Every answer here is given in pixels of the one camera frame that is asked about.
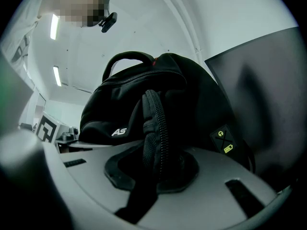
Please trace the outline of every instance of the television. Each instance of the television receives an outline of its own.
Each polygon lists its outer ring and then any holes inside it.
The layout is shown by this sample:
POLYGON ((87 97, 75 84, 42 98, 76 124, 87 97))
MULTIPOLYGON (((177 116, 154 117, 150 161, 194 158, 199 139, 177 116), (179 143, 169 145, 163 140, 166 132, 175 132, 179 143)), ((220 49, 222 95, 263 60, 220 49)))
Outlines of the television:
POLYGON ((205 61, 227 97, 256 174, 276 190, 295 180, 307 148, 307 51, 298 27, 205 61))

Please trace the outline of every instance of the white shirt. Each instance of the white shirt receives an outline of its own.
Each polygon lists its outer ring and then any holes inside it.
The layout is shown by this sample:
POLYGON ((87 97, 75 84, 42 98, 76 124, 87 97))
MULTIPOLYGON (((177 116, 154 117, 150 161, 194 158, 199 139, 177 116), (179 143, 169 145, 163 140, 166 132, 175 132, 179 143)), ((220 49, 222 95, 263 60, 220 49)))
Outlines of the white shirt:
POLYGON ((0 49, 3 55, 19 74, 26 62, 33 29, 39 21, 37 16, 41 3, 42 0, 23 0, 0 40, 0 49))

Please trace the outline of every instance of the ceiling light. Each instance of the ceiling light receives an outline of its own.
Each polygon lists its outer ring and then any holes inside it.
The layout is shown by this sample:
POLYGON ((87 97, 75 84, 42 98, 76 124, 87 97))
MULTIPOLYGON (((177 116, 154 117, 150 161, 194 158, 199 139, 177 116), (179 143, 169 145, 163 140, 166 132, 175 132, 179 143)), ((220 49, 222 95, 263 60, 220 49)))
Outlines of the ceiling light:
POLYGON ((59 68, 54 66, 53 72, 54 72, 54 76, 56 77, 57 85, 61 87, 62 84, 61 84, 61 80, 59 79, 59 68))
POLYGON ((50 30, 50 37, 53 40, 56 40, 57 38, 58 24, 59 24, 59 18, 55 14, 53 14, 51 21, 51 30, 50 30))

